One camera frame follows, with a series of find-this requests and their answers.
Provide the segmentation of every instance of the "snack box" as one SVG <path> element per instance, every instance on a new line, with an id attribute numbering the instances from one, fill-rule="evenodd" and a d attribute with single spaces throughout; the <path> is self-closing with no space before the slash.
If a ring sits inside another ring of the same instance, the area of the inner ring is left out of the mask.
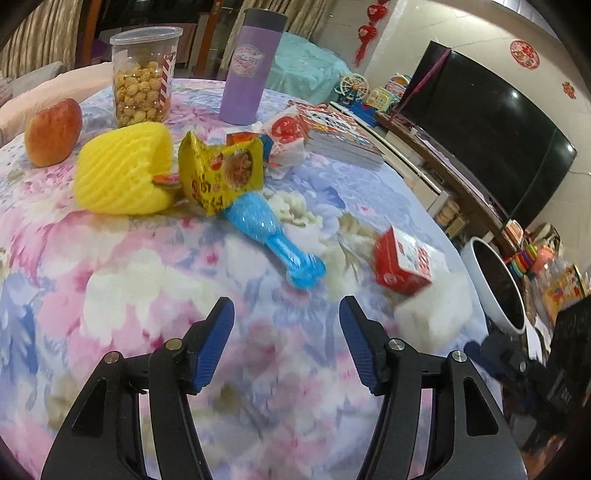
<path id="1" fill-rule="evenodd" d="M 413 295 L 438 271 L 448 271 L 445 255 L 395 227 L 375 245 L 376 281 L 394 291 Z"/>

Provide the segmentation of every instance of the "blue plastic toy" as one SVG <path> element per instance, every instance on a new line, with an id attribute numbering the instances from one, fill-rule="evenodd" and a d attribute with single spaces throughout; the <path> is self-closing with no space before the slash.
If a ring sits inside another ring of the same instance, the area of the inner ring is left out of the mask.
<path id="1" fill-rule="evenodd" d="M 294 287 L 307 290 L 326 273 L 320 258 L 305 254 L 285 236 L 281 222 L 258 193 L 245 193 L 224 214 L 242 233 L 266 245 L 279 257 L 287 267 L 287 280 Z"/>

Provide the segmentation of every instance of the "floral tablecloth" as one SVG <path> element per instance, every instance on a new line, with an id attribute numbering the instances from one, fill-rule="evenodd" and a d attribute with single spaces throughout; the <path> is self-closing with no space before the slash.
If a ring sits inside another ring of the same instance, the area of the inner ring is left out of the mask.
<path id="1" fill-rule="evenodd" d="M 176 145 L 194 130 L 206 140 L 225 126 L 217 112 L 223 83 L 177 80 L 167 125 Z M 264 121 L 287 103 L 266 91 Z M 374 281 L 375 235 L 389 223 L 446 254 L 459 255 L 402 179 L 319 155 L 264 195 L 303 250 L 319 254 L 327 276 L 312 291 L 290 287 L 269 252 L 221 218 L 182 207 L 143 218 L 99 216 L 72 196 L 76 155 L 115 127 L 107 89 L 82 105 L 84 128 L 60 165 L 36 169 L 22 136 L 0 150 L 0 436 L 39 477 L 51 443 L 82 385 L 110 350 L 152 351 L 204 318 L 219 296 L 236 307 L 235 327 L 212 383 L 191 409 L 215 480 L 354 479 L 381 399 L 361 385 L 338 322 L 339 300 L 354 294 L 392 335 L 400 300 Z M 486 334 L 474 314 L 445 355 Z M 498 385 L 487 379 L 493 393 Z M 147 466 L 158 476 L 142 397 Z M 417 438 L 420 469 L 427 420 Z"/>

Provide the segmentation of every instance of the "purple tumbler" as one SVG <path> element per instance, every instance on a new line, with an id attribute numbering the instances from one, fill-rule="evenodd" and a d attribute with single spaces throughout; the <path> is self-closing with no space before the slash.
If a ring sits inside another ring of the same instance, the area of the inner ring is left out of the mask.
<path id="1" fill-rule="evenodd" d="M 256 122 L 256 112 L 286 22 L 285 15 L 269 10 L 246 10 L 223 91 L 220 119 L 224 122 L 232 125 Z"/>

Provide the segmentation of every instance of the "stack of books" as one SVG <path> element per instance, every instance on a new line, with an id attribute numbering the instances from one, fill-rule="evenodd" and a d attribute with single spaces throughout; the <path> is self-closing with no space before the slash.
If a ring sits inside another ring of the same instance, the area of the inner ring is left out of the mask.
<path id="1" fill-rule="evenodd" d="M 294 100 L 288 105 L 295 105 L 298 109 L 308 151 L 371 170 L 384 162 L 380 150 L 368 140 L 353 118 L 324 105 L 307 105 Z"/>

